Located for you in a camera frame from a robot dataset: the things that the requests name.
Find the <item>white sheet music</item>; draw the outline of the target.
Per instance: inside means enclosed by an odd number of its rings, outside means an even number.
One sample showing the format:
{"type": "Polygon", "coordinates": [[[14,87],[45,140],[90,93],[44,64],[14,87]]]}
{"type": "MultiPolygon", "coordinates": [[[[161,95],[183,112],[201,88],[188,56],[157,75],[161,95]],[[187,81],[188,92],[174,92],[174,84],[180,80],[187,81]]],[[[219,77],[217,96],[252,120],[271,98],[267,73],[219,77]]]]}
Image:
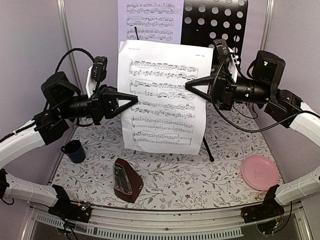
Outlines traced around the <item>white sheet music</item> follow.
{"type": "Polygon", "coordinates": [[[187,90],[208,77],[209,47],[126,40],[119,45],[117,89],[138,102],[121,114],[127,149],[197,155],[206,127],[206,101],[187,90]]]}

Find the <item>black music stand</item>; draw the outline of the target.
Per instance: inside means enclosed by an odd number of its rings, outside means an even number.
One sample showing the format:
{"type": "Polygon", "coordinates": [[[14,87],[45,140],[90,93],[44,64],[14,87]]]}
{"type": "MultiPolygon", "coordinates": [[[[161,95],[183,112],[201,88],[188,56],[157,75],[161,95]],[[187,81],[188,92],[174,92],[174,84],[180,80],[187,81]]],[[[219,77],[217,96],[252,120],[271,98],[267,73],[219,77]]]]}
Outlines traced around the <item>black music stand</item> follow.
{"type": "Polygon", "coordinates": [[[246,0],[185,0],[180,43],[211,47],[222,38],[241,51],[247,11],[246,0]]]}

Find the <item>purple sheet music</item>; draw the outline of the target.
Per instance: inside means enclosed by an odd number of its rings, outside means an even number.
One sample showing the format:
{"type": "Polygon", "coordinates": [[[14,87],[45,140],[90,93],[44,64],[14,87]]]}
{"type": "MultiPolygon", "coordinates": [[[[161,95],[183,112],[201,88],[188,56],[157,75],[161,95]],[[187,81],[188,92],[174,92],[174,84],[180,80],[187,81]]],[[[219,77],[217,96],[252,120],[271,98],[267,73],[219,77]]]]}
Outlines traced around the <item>purple sheet music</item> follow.
{"type": "Polygon", "coordinates": [[[183,0],[118,0],[118,41],[180,44],[183,0]]]}

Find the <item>brown metronome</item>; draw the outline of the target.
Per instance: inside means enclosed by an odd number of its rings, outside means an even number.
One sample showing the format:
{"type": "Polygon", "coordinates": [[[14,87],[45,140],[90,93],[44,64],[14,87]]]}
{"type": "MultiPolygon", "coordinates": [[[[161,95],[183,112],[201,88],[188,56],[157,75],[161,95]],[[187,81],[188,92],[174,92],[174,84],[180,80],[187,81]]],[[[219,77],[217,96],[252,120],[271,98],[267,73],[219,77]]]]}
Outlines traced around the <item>brown metronome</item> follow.
{"type": "Polygon", "coordinates": [[[113,190],[121,200],[134,203],[144,186],[142,177],[122,158],[113,163],[113,190]]]}

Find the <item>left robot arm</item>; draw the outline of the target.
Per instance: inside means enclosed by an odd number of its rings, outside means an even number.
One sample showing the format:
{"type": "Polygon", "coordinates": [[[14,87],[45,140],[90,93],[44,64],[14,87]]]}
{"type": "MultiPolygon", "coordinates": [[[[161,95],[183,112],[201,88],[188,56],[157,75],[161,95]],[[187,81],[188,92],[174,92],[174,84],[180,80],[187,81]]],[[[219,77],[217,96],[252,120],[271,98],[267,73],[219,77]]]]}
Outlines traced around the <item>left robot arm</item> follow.
{"type": "Polygon", "coordinates": [[[41,91],[48,106],[0,140],[0,197],[55,207],[63,217],[70,217],[74,205],[61,186],[22,180],[7,173],[4,167],[34,149],[59,140],[69,129],[67,120],[88,118],[99,125],[102,119],[113,119],[137,104],[138,97],[105,84],[91,95],[81,94],[63,71],[51,75],[41,85],[41,91]]]}

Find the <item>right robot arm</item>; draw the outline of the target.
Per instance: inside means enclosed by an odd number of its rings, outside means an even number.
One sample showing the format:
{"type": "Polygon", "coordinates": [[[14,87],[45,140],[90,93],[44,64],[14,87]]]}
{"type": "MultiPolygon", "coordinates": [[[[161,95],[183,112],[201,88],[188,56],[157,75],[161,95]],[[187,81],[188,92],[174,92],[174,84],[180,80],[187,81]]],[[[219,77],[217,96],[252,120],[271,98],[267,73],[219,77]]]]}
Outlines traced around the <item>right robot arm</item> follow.
{"type": "Polygon", "coordinates": [[[279,89],[285,61],[273,53],[260,50],[252,62],[252,75],[246,78],[240,70],[238,56],[231,50],[216,52],[219,65],[210,76],[188,81],[185,88],[212,103],[216,112],[230,110],[233,103],[252,103],[264,109],[275,123],[257,132],[278,125],[320,144],[320,116],[289,90],[279,89]]]}

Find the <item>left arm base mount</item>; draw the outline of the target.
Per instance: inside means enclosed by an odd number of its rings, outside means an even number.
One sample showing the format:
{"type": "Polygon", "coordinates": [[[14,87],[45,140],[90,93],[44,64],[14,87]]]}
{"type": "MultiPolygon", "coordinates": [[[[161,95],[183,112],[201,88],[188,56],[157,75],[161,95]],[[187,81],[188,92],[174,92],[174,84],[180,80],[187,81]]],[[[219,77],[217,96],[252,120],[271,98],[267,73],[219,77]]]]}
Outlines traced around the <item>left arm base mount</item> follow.
{"type": "Polygon", "coordinates": [[[71,201],[60,198],[54,206],[48,208],[48,213],[63,220],[88,223],[92,213],[91,205],[87,201],[71,201]]]}

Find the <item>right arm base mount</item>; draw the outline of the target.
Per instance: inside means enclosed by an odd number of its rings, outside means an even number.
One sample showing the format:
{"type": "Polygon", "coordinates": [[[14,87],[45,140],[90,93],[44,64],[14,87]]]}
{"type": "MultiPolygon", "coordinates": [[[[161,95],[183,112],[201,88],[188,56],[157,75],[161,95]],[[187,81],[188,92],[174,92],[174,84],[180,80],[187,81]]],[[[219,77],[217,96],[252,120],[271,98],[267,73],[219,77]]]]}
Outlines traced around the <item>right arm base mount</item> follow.
{"type": "Polygon", "coordinates": [[[281,230],[284,213],[284,208],[275,200],[264,200],[260,204],[243,207],[240,215],[245,223],[256,223],[258,231],[268,236],[281,230]]]}

